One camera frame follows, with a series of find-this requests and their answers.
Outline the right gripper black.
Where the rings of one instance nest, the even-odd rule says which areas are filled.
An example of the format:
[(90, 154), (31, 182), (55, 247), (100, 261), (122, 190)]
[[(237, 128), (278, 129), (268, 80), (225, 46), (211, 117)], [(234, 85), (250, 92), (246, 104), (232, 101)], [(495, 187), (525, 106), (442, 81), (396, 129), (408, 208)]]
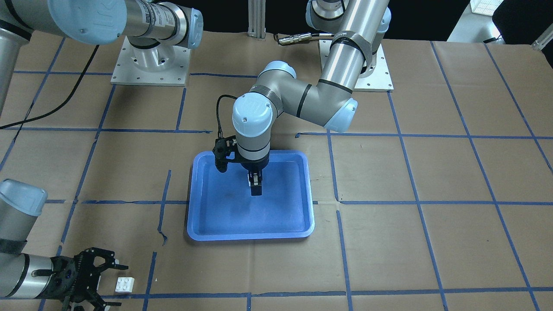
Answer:
[(101, 273), (108, 269), (128, 270), (119, 264), (114, 252), (100, 248), (88, 248), (74, 257), (56, 256), (52, 259), (53, 270), (47, 284), (47, 299), (62, 302), (63, 310), (82, 310), (83, 301), (88, 301), (94, 310), (120, 307), (122, 303), (105, 301), (97, 287)]

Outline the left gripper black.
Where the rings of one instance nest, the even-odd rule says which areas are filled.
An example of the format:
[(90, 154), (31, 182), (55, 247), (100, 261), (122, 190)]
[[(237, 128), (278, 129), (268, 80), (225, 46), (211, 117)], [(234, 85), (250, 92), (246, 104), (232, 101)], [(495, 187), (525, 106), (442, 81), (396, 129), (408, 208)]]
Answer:
[(241, 163), (242, 167), (248, 170), (248, 184), (251, 190), (251, 196), (262, 195), (262, 171), (268, 163), (269, 157), (264, 157), (258, 161), (247, 160)]

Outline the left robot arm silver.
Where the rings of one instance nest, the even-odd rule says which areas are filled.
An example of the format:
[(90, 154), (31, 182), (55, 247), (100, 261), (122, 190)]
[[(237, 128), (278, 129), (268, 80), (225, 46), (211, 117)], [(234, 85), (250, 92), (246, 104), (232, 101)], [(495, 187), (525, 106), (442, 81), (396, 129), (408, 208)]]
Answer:
[(364, 67), (387, 31), (387, 0), (311, 0), (306, 21), (332, 34), (318, 83), (297, 78), (285, 62), (272, 61), (250, 91), (233, 105), (235, 158), (248, 171), (253, 196), (261, 195), (262, 171), (269, 162), (271, 127), (287, 113), (334, 132), (348, 130), (357, 110), (352, 94)]

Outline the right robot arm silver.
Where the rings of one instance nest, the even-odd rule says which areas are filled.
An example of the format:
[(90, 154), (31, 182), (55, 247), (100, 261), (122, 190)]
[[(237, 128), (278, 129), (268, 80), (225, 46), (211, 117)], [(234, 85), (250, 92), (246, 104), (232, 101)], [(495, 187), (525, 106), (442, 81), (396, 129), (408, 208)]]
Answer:
[[(203, 32), (202, 13), (155, 0), (3, 0), (1, 2), (1, 102), (6, 100), (20, 48), (35, 30), (95, 47), (126, 35), (139, 48), (159, 45), (195, 49)], [(73, 257), (23, 252), (47, 200), (47, 191), (13, 179), (1, 181), (1, 296), (50, 299), (63, 311), (120, 306), (97, 293), (102, 272), (127, 270), (114, 252), (88, 248)]]

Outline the white block near right arm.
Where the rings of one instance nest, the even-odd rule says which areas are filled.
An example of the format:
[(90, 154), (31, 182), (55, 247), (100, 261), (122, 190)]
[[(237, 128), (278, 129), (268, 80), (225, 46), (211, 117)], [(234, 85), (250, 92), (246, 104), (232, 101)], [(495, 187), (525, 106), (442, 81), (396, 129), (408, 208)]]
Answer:
[(116, 293), (132, 293), (135, 279), (133, 277), (118, 277), (114, 292)]

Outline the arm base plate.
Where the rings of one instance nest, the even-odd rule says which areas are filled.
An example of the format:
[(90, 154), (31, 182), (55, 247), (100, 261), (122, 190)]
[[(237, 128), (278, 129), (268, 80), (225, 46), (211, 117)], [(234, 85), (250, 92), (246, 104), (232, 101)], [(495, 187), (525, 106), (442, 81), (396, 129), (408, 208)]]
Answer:
[(111, 83), (126, 86), (186, 86), (191, 49), (160, 44), (133, 47), (125, 38)]
[(379, 45), (373, 55), (371, 66), (365, 64), (366, 71), (357, 80), (354, 91), (387, 92), (393, 91), (393, 81), (389, 73), (383, 45)]

